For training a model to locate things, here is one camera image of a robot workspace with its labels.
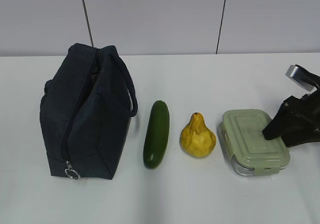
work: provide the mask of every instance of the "cucumber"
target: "cucumber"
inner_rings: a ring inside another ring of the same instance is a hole
[[[169,110],[165,102],[155,101],[151,108],[143,147],[144,165],[149,169],[155,169],[160,165],[165,155],[169,136],[169,120]]]

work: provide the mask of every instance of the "bag handle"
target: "bag handle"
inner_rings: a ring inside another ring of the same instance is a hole
[[[111,52],[110,56],[115,60],[115,63],[117,64],[118,68],[120,69],[120,73],[124,77],[124,81],[126,83],[126,87],[128,88],[131,100],[132,100],[132,110],[128,110],[126,107],[124,107],[111,93],[110,90],[107,90],[101,86],[98,87],[98,94],[101,94],[104,96],[105,101],[110,103],[115,109],[120,111],[124,116],[126,117],[134,117],[137,114],[138,111],[138,102],[136,99],[136,91],[135,86],[133,84],[132,78],[130,76],[130,73],[123,62],[123,60],[116,55],[114,52]]]

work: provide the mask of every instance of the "white table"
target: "white table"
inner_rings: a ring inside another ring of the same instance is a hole
[[[320,54],[125,56],[139,113],[113,180],[51,177],[39,125],[44,83],[63,57],[0,58],[0,223],[320,223],[320,145],[290,149],[277,175],[243,177],[217,143],[208,158],[179,146],[193,112],[216,133],[221,115],[256,108],[271,117],[281,102],[306,93],[285,76],[300,64],[320,74]],[[157,99],[170,110],[162,164],[144,167],[149,112]]]

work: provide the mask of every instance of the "yellow pear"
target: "yellow pear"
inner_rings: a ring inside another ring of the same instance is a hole
[[[205,126],[204,122],[204,117],[196,112],[181,132],[182,149],[194,157],[207,156],[216,146],[216,136]]]

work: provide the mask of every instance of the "glass food container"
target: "glass food container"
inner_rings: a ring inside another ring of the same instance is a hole
[[[290,155],[282,139],[265,140],[271,118],[262,110],[230,110],[219,127],[222,145],[240,175],[270,175],[284,169]]]

